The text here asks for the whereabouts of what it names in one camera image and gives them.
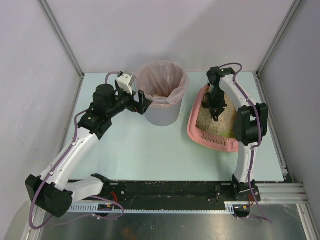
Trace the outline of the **pink green litter box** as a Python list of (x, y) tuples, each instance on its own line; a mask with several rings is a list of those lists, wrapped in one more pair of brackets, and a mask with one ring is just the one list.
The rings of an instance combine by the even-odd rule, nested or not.
[(196, 96), (187, 124), (187, 134), (191, 140), (206, 148), (228, 153), (238, 152), (239, 144), (234, 138), (212, 134), (196, 127), (202, 99), (209, 88), (209, 85), (206, 84), (199, 90)]

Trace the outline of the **black slotted litter scoop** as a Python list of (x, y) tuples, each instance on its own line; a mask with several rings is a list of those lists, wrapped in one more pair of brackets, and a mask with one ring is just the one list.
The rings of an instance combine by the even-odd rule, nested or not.
[(205, 109), (209, 109), (211, 107), (211, 93), (210, 92), (206, 92), (204, 95), (203, 95), (203, 99), (202, 99), (202, 102), (201, 102), (201, 105), (203, 108)]

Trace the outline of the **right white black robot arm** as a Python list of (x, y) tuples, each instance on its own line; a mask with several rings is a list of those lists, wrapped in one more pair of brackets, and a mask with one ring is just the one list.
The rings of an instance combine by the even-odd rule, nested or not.
[(221, 186), (231, 200), (246, 201), (254, 197), (254, 165), (258, 148), (268, 128), (268, 106), (258, 103), (237, 82), (237, 72), (230, 64), (211, 67), (207, 72), (210, 85), (206, 108), (217, 122), (227, 107), (228, 96), (236, 109), (233, 134), (238, 142), (237, 166), (230, 186)]

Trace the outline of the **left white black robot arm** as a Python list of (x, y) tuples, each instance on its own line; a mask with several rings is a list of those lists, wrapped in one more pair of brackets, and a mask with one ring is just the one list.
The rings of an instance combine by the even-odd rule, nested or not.
[(113, 117), (124, 110), (143, 115), (152, 104), (142, 90), (128, 93), (110, 84), (99, 85), (92, 98), (89, 108), (80, 113), (80, 121), (75, 122), (75, 133), (69, 145), (39, 176), (30, 175), (26, 179), (32, 208), (40, 207), (60, 218), (72, 204), (103, 193), (109, 181), (106, 177), (95, 173), (85, 180), (70, 182), (71, 174), (112, 126)]

